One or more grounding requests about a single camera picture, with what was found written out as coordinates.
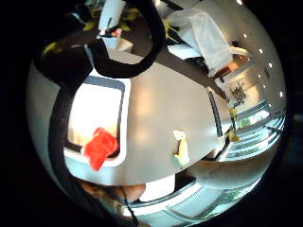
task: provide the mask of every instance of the plastic bag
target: plastic bag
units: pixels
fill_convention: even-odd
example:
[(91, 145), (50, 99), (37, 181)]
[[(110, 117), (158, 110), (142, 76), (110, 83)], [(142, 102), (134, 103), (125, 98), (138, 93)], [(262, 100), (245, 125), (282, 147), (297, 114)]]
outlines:
[(207, 12), (195, 8), (176, 10), (167, 20), (180, 27), (180, 38), (201, 53), (211, 76), (233, 60), (227, 40)]

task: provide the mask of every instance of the red object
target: red object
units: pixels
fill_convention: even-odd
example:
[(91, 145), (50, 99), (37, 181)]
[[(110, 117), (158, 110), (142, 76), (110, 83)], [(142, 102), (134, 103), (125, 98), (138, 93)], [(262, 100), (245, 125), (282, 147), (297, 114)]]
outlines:
[(89, 158), (89, 164), (95, 171), (99, 170), (105, 159), (118, 150), (116, 138), (103, 128), (97, 128), (93, 139), (84, 146), (84, 156)]

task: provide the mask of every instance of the person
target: person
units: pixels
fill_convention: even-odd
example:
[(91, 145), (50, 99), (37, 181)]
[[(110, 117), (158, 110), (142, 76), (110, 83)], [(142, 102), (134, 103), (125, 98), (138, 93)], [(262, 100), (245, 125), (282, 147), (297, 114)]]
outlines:
[(145, 183), (136, 185), (122, 185), (122, 186), (110, 186), (100, 185), (96, 183), (89, 183), (83, 180), (79, 180), (80, 185), (85, 192), (91, 196), (104, 200), (104, 193), (106, 192), (113, 200), (117, 200), (122, 204), (134, 203), (138, 201), (146, 189)]

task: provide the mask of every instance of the white table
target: white table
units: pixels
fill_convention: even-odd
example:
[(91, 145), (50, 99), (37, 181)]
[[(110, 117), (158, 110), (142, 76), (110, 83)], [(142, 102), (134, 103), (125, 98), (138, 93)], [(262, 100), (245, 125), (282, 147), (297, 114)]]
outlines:
[[(116, 50), (109, 50), (109, 54), (112, 59), (127, 63), (141, 60), (136, 55)], [(229, 118), (228, 107), (221, 97), (215, 98), (224, 126)], [(187, 135), (188, 166), (201, 160), (218, 144), (206, 89), (155, 63), (131, 79), (126, 156), (122, 163), (94, 171), (85, 161), (69, 156), (65, 156), (65, 161), (74, 176), (93, 183), (132, 185), (153, 182), (182, 170), (173, 158), (178, 148), (174, 130), (184, 131)]]

